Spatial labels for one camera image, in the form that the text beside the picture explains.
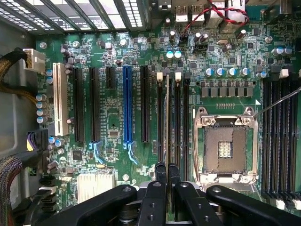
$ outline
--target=white pci slot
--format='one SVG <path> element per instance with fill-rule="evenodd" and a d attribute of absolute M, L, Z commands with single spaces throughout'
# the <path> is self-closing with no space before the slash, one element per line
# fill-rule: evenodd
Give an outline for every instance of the white pci slot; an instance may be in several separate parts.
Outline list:
<path fill-rule="evenodd" d="M 64 136 L 68 131 L 68 106 L 67 106 L 67 76 L 64 64 L 53 63 L 53 91 L 55 111 L 55 135 Z"/>

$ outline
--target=green circuit board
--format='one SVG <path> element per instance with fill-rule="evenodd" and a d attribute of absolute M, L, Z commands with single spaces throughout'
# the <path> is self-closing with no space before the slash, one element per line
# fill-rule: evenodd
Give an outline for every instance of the green circuit board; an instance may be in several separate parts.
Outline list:
<path fill-rule="evenodd" d="M 168 68 L 171 74 L 171 120 L 172 129 L 169 131 L 172 137 L 172 150 L 174 150 L 175 137 L 175 115 L 181 116 L 181 159 L 180 171 L 184 175 L 181 165 L 183 164 L 183 103 L 189 102 L 189 111 L 186 113 L 189 120 L 189 177 L 194 181 L 192 174 L 192 141 L 193 141 L 193 112 L 199 107 L 204 107 L 212 115 L 238 115 L 242 114 L 246 107 L 252 107 L 255 112 L 262 109 L 263 84 L 257 77 L 257 67 L 261 66 L 263 72 L 269 73 L 271 64 L 279 66 L 294 65 L 296 70 L 299 66 L 296 64 L 300 59 L 300 54 L 296 53 L 290 57 L 289 62 L 284 57 L 274 57 L 271 53 L 273 48 L 282 46 L 292 46 L 295 37 L 300 32 L 301 24 L 297 22 L 279 23 L 277 25 L 264 25 L 263 22 L 256 22 L 259 14 L 256 9 L 252 10 L 254 22 L 245 26 L 246 35 L 237 40 L 235 34 L 220 34 L 217 29 L 204 29 L 203 27 L 193 27 L 189 31 L 189 40 L 184 45 L 178 44 L 179 34 L 183 32 L 180 27 L 165 27 L 159 25 L 152 32 L 140 33 L 101 33 L 101 34 L 70 34 L 65 36 L 39 36 L 36 40 L 36 49 L 46 55 L 46 67 L 52 69 L 52 63 L 64 63 L 63 55 L 60 49 L 66 47 L 73 55 L 75 67 L 82 69 L 83 74 L 83 97 L 84 97 L 84 134 L 83 143 L 75 142 L 74 126 L 69 125 L 69 135 L 64 136 L 64 153 L 58 154 L 55 150 L 50 152 L 51 160 L 58 162 L 58 171 L 53 173 L 57 178 L 58 186 L 58 207 L 62 209 L 71 204 L 77 204 L 77 176 L 82 173 L 110 172 L 115 175 L 116 185 L 129 184 L 139 186 L 143 181 L 154 180 L 154 167 L 158 161 L 158 100 L 157 100 L 157 72 Z M 177 33 L 175 42 L 169 41 L 170 30 Z M 195 52 L 193 48 L 193 35 L 195 32 L 207 33 L 208 47 L 205 51 Z M 273 41 L 267 44 L 265 37 L 272 36 Z M 126 45 L 121 46 L 120 40 L 126 40 Z M 228 40 L 232 49 L 223 52 L 223 45 L 218 44 L 219 40 Z M 74 48 L 73 43 L 79 42 L 79 46 Z M 40 43 L 47 44 L 46 49 L 40 48 Z M 180 59 L 166 59 L 168 51 L 180 51 Z M 116 64 L 116 60 L 121 60 L 121 65 Z M 128 151 L 124 149 L 124 115 L 123 115 L 123 66 L 128 65 L 132 68 L 132 101 L 133 101 L 133 153 L 137 164 L 129 159 Z M 141 83 L 140 66 L 149 67 L 149 142 L 144 143 L 141 139 L 142 119 L 141 119 Z M 106 86 L 106 67 L 115 68 L 116 87 L 108 89 Z M 97 68 L 99 72 L 99 97 L 100 97 L 100 144 L 99 158 L 103 160 L 100 163 L 95 158 L 95 152 L 91 145 L 91 105 L 90 95 L 90 74 L 89 68 Z M 225 74 L 221 77 L 205 76 L 207 68 L 216 71 L 223 68 Z M 229 69 L 235 68 L 236 75 L 227 76 Z M 243 77 L 240 70 L 248 68 L 248 75 Z M 180 70 L 182 75 L 190 73 L 189 98 L 184 99 L 183 81 L 181 81 L 180 91 L 180 112 L 176 112 L 174 100 L 175 79 L 172 75 Z M 49 96 L 49 84 L 44 75 L 39 76 L 39 93 L 45 93 Z M 67 77 L 68 90 L 68 117 L 74 117 L 73 103 L 73 77 L 72 74 Z M 166 81 L 163 82 L 163 106 L 166 112 Z M 241 88 L 243 95 L 238 93 L 230 97 L 229 93 L 221 94 L 215 90 L 220 87 Z M 208 88 L 208 96 L 204 96 L 202 88 Z M 53 104 L 48 103 L 48 118 L 53 118 Z M 254 190 L 249 193 L 251 197 L 261 199 L 259 190 L 261 188 L 261 144 L 262 144 L 262 118 L 258 118 L 258 153 L 257 167 L 258 177 L 255 182 Z M 301 114 L 298 115 L 298 127 L 301 123 Z M 205 136 L 203 129 L 198 133 L 198 156 L 200 169 L 204 169 Z M 300 140 L 297 140 L 297 147 L 300 147 Z M 253 130 L 246 132 L 246 168 L 252 167 L 252 149 L 253 149 Z M 80 151 L 79 155 L 74 155 L 75 151 Z M 301 148 L 297 148 L 297 159 L 301 157 Z M 71 173 L 66 172 L 66 168 L 72 168 Z M 301 189 L 301 161 L 296 161 L 296 181 L 295 189 Z"/>

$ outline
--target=motherboard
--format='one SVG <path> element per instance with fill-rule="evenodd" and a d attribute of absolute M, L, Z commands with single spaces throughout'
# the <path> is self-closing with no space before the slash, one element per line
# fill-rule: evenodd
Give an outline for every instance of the motherboard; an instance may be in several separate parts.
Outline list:
<path fill-rule="evenodd" d="M 300 86 L 301 23 L 266 25 L 256 6 L 248 14 L 236 33 L 185 33 L 171 15 L 151 32 L 37 37 L 43 177 L 55 178 L 57 210 L 139 189 L 159 161 L 203 190 L 218 183 L 265 202 L 301 190 L 298 95 L 260 113 Z"/>

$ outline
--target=red and black wire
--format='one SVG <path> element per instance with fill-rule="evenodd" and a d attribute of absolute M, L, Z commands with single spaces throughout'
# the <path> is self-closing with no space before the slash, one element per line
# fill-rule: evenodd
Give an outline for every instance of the red and black wire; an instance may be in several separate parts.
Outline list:
<path fill-rule="evenodd" d="M 185 28 L 184 32 L 187 32 L 187 30 L 191 27 L 191 25 L 203 14 L 210 12 L 211 10 L 213 10 L 214 12 L 217 13 L 217 15 L 222 18 L 225 22 L 231 23 L 231 24 L 237 24 L 240 26 L 243 26 L 245 24 L 247 24 L 250 20 L 248 14 L 238 8 L 221 8 L 221 7 L 217 7 L 215 4 L 212 3 L 212 0 L 207 0 L 208 4 L 211 6 L 210 8 L 205 9 L 203 12 L 201 12 L 199 15 L 197 15 Z M 244 22 L 237 22 L 236 20 L 231 20 L 228 17 L 224 16 L 222 12 L 220 12 L 220 10 L 224 10 L 226 11 L 235 11 L 237 13 L 241 13 L 245 16 L 245 21 Z"/>

